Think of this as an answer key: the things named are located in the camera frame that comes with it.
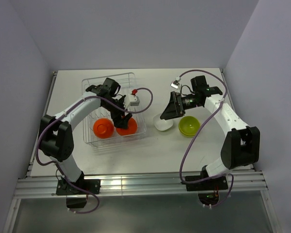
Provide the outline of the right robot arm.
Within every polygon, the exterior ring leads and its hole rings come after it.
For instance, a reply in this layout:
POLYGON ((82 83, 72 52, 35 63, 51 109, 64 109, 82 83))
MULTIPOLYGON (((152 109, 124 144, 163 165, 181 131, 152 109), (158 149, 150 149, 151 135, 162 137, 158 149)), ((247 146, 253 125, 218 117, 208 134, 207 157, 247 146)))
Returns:
POLYGON ((209 86, 205 76, 191 79, 191 93, 182 95, 180 78, 172 81, 175 90, 170 93, 170 100, 160 116, 161 120, 171 120, 185 115, 185 111, 195 107, 204 107, 210 112, 221 127, 225 140, 219 158, 204 166, 200 183, 205 189, 211 189, 217 178, 229 171, 256 163, 259 160, 260 131, 245 123, 225 101, 226 93, 217 86, 209 86))

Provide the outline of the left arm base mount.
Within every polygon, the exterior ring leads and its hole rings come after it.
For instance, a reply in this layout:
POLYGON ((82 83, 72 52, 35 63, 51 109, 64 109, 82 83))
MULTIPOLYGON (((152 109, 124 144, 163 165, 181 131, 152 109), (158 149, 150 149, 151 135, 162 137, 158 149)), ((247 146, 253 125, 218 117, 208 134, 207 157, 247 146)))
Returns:
POLYGON ((82 191, 72 187, 65 179, 61 179, 58 181, 56 188, 57 196, 71 196, 71 195, 85 195, 86 192, 91 192, 93 194, 99 194, 100 191, 100 180, 99 179, 85 179, 80 184, 74 184, 78 188, 82 189, 82 191))

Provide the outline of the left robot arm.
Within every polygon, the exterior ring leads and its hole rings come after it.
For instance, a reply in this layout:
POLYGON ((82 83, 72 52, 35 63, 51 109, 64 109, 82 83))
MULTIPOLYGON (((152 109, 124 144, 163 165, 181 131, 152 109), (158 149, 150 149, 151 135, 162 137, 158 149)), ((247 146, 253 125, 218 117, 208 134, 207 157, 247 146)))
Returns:
POLYGON ((133 94, 116 98, 120 84, 106 78, 103 84, 91 85, 83 95, 62 112, 41 118, 38 146, 50 158, 64 177, 64 184, 74 194, 86 190, 84 173, 80 170, 72 155, 74 150, 73 131, 92 111, 102 107, 110 113, 115 127, 127 129, 132 114, 128 108, 138 102, 133 94))

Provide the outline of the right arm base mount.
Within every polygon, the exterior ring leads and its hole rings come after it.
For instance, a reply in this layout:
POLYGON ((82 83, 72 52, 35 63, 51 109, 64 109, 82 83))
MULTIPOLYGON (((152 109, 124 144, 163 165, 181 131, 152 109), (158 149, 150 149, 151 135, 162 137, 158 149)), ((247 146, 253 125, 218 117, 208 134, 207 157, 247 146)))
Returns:
POLYGON ((228 184, 226 177, 219 177, 215 179, 210 179, 207 181, 202 181, 198 183, 185 183, 187 191, 214 191, 214 190, 228 190, 228 184))

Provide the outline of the orange bowl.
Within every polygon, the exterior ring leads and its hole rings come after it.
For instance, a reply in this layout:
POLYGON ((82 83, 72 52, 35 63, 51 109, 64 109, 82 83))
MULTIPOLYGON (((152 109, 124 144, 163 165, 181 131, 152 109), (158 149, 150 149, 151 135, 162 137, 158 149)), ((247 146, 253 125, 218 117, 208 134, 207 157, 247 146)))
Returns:
POLYGON ((100 118, 94 122, 93 132, 98 138, 110 138, 114 133, 114 125, 109 119, 100 118))
POLYGON ((137 122, 135 121, 134 118, 130 118, 128 121, 127 129, 116 128, 116 131, 120 136, 126 136, 135 134, 137 132, 137 129, 138 129, 137 122))

